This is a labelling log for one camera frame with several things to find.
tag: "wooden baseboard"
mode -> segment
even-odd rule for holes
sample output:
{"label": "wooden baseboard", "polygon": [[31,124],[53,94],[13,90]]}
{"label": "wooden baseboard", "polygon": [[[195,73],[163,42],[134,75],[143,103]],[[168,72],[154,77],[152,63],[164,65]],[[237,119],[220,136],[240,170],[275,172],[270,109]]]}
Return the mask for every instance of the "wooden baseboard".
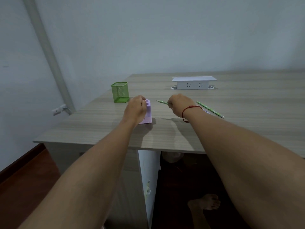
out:
{"label": "wooden baseboard", "polygon": [[18,158],[8,167],[0,172],[0,184],[11,177],[14,173],[16,173],[19,169],[25,166],[29,161],[31,161],[34,157],[40,154],[43,150],[45,150],[44,144],[38,144],[33,149],[28,151],[25,155]]}

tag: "left hand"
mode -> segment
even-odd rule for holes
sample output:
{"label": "left hand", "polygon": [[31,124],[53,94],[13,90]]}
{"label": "left hand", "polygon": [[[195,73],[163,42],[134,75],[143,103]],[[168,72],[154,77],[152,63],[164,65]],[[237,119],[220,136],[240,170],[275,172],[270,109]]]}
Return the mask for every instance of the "left hand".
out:
{"label": "left hand", "polygon": [[132,122],[133,126],[137,126],[138,123],[143,121],[146,114],[146,99],[143,96],[136,96],[132,98],[125,111],[122,121]]}

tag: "desk surface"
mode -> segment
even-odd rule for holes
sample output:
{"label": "desk surface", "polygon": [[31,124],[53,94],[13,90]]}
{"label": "desk surface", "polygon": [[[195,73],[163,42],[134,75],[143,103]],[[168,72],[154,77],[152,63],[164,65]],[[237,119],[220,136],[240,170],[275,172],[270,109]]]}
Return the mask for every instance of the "desk surface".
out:
{"label": "desk surface", "polygon": [[[217,81],[210,85],[215,89],[172,90],[176,85],[172,77],[183,76],[213,76]],[[305,157],[305,71],[133,74],[126,81],[131,97],[141,94],[151,100],[153,118],[152,124],[135,128],[129,143],[132,148],[204,153],[190,124],[154,101],[182,93],[219,112],[224,120]],[[109,90],[35,142],[96,144],[118,125],[126,105],[115,104]]]}

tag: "green mesh pen holder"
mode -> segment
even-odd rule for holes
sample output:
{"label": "green mesh pen holder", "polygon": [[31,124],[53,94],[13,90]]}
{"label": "green mesh pen holder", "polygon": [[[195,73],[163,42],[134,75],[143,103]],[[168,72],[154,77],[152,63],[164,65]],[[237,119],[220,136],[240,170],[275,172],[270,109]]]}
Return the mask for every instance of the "green mesh pen holder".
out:
{"label": "green mesh pen holder", "polygon": [[111,89],[115,103],[126,103],[129,100],[127,82],[116,82],[111,85]]}

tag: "hand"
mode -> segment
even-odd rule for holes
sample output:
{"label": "hand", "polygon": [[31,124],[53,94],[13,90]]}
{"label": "hand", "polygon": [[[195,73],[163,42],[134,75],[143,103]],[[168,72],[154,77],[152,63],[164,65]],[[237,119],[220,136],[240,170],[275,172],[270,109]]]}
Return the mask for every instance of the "hand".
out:
{"label": "hand", "polygon": [[133,127],[142,122],[146,114],[146,99],[143,96],[132,98],[124,111],[123,122],[131,122]]}
{"label": "hand", "polygon": [[178,117],[182,117],[182,111],[185,110],[185,108],[190,105],[196,105],[192,99],[182,94],[172,95],[167,103],[168,107],[171,108],[173,113]]}

